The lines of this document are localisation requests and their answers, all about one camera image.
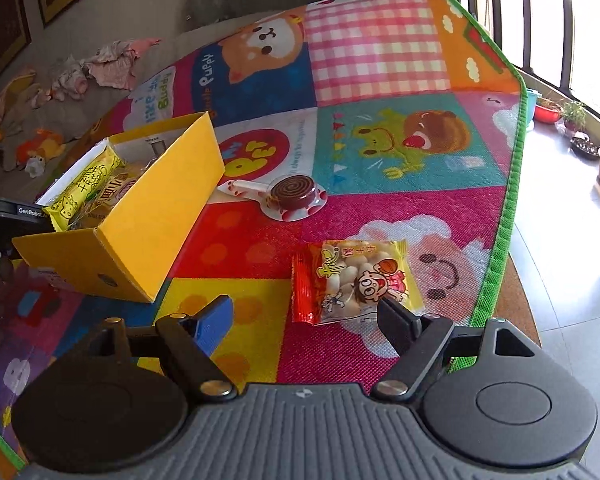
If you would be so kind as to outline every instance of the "checkered pattern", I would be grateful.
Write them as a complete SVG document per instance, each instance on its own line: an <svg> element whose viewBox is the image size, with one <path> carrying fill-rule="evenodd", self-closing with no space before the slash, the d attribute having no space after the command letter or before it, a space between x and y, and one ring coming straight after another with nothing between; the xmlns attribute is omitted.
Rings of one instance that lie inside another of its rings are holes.
<svg viewBox="0 0 600 480"><path fill-rule="evenodd" d="M335 0L305 27L318 106L450 88L427 0Z"/></svg>

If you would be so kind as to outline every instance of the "metal screw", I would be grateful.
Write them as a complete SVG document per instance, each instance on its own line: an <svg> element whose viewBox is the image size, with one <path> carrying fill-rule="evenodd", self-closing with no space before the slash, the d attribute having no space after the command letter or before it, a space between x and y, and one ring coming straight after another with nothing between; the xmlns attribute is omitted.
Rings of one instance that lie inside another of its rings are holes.
<svg viewBox="0 0 600 480"><path fill-rule="evenodd" d="M209 397L224 397L233 391L233 386L227 381L205 381L200 384L200 391Z"/></svg>
<svg viewBox="0 0 600 480"><path fill-rule="evenodd" d="M376 392L387 397L400 397L409 391L409 387L400 381L380 381L376 384Z"/></svg>

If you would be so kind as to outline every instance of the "patterned mat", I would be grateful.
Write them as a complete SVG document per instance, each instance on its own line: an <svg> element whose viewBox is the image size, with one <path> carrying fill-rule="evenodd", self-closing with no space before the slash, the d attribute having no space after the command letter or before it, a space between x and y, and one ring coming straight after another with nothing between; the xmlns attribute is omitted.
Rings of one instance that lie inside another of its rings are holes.
<svg viewBox="0 0 600 480"><path fill-rule="evenodd" d="M290 255L302 242L405 238L413 309L483 324L506 262L525 109L517 71L455 0L317 2L162 70L99 121L64 168L104 136L208 110L222 182L306 173L329 200L284 223L214 195L154 304L60 292L37 325L16 316L0 348L0 433L17 448L14 399L94 323L193 314L218 294L233 298L235 319L213 359L240 387L368 388L396 359L374 320L289 321ZM13 308L41 280L25 265L17 276Z"/></svg>

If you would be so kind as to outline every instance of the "bread snack package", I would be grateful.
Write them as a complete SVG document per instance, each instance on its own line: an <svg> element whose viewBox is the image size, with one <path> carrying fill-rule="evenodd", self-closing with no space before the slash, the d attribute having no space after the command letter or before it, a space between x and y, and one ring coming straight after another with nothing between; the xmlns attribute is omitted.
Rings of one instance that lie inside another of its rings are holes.
<svg viewBox="0 0 600 480"><path fill-rule="evenodd" d="M408 308L406 254L404 240L304 245L292 259L293 320L323 324L375 315L385 295Z"/></svg>
<svg viewBox="0 0 600 480"><path fill-rule="evenodd" d="M124 162L116 155L111 146L104 149L66 189L42 211L49 215L51 224L57 232L67 231L69 223L78 209L89 196L94 196L113 170L123 166Z"/></svg>
<svg viewBox="0 0 600 480"><path fill-rule="evenodd" d="M97 227L152 162L149 164L127 164L124 168L114 170L104 186L100 188L100 191L96 195L87 197L86 202L72 222L71 229Z"/></svg>

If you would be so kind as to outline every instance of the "spiral pattern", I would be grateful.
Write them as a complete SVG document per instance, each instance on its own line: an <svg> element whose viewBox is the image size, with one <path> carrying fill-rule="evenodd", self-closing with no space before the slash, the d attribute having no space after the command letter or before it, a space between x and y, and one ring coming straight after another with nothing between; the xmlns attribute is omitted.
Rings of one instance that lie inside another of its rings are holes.
<svg viewBox="0 0 600 480"><path fill-rule="evenodd" d="M271 196L282 209L301 209L315 200L315 181L307 175L284 178L271 189Z"/></svg>

